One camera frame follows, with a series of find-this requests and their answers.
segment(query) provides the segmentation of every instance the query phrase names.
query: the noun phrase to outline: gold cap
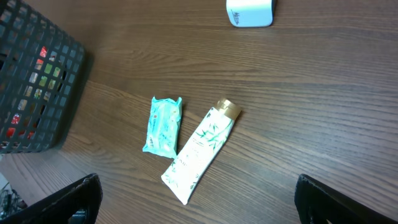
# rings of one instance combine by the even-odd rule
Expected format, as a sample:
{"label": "gold cap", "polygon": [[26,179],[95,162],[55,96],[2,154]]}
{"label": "gold cap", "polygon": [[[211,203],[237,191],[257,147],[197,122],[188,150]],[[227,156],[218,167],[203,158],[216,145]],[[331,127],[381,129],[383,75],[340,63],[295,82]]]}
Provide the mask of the gold cap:
{"label": "gold cap", "polygon": [[233,104],[226,98],[220,99],[215,105],[216,108],[220,113],[224,114],[225,116],[231,118],[232,120],[236,120],[242,109],[240,106]]}

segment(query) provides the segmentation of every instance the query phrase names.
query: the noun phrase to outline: dark green basket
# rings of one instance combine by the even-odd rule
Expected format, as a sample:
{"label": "dark green basket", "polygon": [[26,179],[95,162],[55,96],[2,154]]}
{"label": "dark green basket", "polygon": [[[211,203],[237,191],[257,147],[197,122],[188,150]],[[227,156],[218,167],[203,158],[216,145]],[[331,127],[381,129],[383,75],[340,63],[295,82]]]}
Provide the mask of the dark green basket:
{"label": "dark green basket", "polygon": [[0,153],[40,152],[67,135],[86,52],[29,5],[0,1]]}

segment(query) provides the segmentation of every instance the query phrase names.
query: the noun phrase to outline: small teal packet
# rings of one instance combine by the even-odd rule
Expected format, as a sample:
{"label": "small teal packet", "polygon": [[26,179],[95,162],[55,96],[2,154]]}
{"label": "small teal packet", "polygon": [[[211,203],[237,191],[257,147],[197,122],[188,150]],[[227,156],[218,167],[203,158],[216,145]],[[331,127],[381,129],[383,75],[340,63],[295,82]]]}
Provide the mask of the small teal packet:
{"label": "small teal packet", "polygon": [[177,158],[177,136],[182,115],[182,99],[152,99],[147,141],[143,152],[167,158]]}

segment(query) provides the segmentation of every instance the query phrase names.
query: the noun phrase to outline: white tube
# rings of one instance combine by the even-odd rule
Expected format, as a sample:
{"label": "white tube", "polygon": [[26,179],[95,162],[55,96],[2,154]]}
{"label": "white tube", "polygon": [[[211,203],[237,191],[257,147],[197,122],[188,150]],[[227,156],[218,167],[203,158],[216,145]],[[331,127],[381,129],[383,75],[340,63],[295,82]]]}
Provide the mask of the white tube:
{"label": "white tube", "polygon": [[231,132],[240,107],[221,99],[212,107],[171,166],[163,182],[186,205],[197,182]]}

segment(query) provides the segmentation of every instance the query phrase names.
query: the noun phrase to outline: wood grain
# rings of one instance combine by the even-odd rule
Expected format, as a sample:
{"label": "wood grain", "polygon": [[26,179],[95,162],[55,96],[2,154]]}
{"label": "wood grain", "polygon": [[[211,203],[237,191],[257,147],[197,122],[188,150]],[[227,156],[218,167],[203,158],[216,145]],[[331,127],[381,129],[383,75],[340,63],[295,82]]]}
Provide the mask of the wood grain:
{"label": "wood grain", "polygon": [[[27,202],[97,172],[98,223],[298,223],[306,173],[398,220],[397,1],[279,1],[260,29],[225,1],[47,1],[95,64],[63,149],[0,163]],[[154,95],[183,98],[179,149],[221,96],[243,108],[187,206],[142,153]]]}

